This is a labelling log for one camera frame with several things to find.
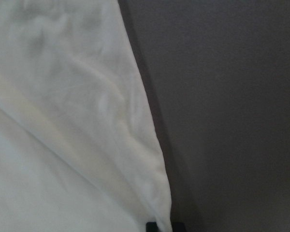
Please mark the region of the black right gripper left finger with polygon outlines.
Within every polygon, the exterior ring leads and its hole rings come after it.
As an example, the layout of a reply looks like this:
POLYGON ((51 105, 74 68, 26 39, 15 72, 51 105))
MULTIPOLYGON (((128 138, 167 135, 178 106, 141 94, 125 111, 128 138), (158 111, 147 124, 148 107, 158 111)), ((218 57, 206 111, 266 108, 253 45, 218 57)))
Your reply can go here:
POLYGON ((146 232, 158 232, 158 226, 156 222, 147 222, 145 225, 146 232))

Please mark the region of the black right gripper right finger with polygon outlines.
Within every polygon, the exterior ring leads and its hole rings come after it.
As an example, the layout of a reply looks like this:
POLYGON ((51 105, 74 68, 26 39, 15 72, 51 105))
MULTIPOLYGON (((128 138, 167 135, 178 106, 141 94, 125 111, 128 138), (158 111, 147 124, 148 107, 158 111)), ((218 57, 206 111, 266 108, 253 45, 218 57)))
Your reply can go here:
POLYGON ((173 232, 186 232, 186 227, 183 222, 172 222, 173 232))

